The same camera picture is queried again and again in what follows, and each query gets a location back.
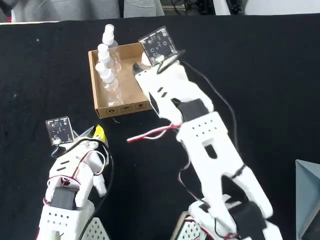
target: white robot link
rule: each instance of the white robot link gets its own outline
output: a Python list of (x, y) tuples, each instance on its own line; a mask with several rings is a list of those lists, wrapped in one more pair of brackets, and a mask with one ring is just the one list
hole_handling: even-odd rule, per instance
[(99, 218), (94, 217), (94, 204), (88, 200), (93, 186), (102, 199), (107, 196), (102, 172), (109, 161), (113, 168), (113, 160), (105, 142), (98, 125), (92, 137), (82, 134), (52, 153), (56, 161), (49, 171), (37, 240), (109, 240)]
[[(266, 220), (273, 215), (273, 208), (262, 187), (239, 156), (212, 101), (189, 81), (175, 57), (165, 60), (169, 67), (161, 73), (159, 64), (147, 70), (138, 64), (133, 66), (135, 78), (154, 111), (178, 129), (176, 139), (188, 153), (201, 182), (204, 198), (190, 205), (190, 216), (185, 219), (198, 227), (194, 232), (180, 231), (172, 239), (204, 240), (208, 236), (214, 240), (281, 240), (279, 228)], [(222, 176), (239, 186), (248, 201), (233, 202), (223, 195)]]

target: white 3d-printed part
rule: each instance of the white 3d-printed part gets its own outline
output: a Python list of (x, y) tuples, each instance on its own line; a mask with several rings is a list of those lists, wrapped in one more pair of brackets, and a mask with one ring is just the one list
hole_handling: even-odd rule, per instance
[(200, 237), (200, 226), (192, 221), (185, 221), (176, 240), (196, 240)]
[(84, 232), (82, 240), (110, 240), (98, 217), (94, 217)]

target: open cardboard tray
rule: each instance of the open cardboard tray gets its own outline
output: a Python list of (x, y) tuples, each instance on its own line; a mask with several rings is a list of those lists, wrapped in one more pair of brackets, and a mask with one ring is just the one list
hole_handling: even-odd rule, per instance
[(149, 101), (141, 91), (132, 70), (134, 63), (141, 63), (143, 51), (140, 43), (118, 47), (121, 59), (121, 71), (118, 74), (118, 79), (124, 104), (112, 107), (108, 107), (107, 105), (107, 98), (105, 92), (102, 91), (101, 80), (95, 69), (98, 61), (98, 51), (93, 50), (88, 52), (94, 109), (100, 119), (152, 109)]

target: table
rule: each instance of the table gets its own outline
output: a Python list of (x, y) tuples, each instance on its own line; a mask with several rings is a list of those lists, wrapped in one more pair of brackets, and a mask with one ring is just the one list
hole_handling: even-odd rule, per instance
[[(193, 202), (178, 183), (187, 155), (169, 132), (156, 141), (128, 137), (168, 124), (152, 111), (99, 120), (93, 108), (89, 50), (105, 24), (119, 44), (166, 25), (184, 59), (205, 73), (233, 106), (243, 161), (274, 209), (283, 239), (295, 237), (295, 159), (319, 161), (320, 15), (166, 16), (0, 26), (0, 226), (2, 238), (34, 239), (52, 147), (45, 120), (69, 116), (77, 132), (106, 130), (115, 159), (112, 192), (98, 216), (112, 239), (169, 239)], [(206, 82), (228, 129), (228, 108)], [(194, 170), (183, 173), (196, 194)], [(92, 193), (95, 203), (99, 200)]]

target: black circuit board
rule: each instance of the black circuit board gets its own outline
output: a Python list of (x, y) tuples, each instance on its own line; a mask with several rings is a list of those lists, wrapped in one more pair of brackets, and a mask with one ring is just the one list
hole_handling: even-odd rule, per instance
[(165, 26), (141, 38), (139, 42), (153, 67), (177, 54), (174, 42)]
[(46, 120), (45, 125), (53, 146), (72, 143), (74, 141), (74, 134), (69, 117), (64, 116)]

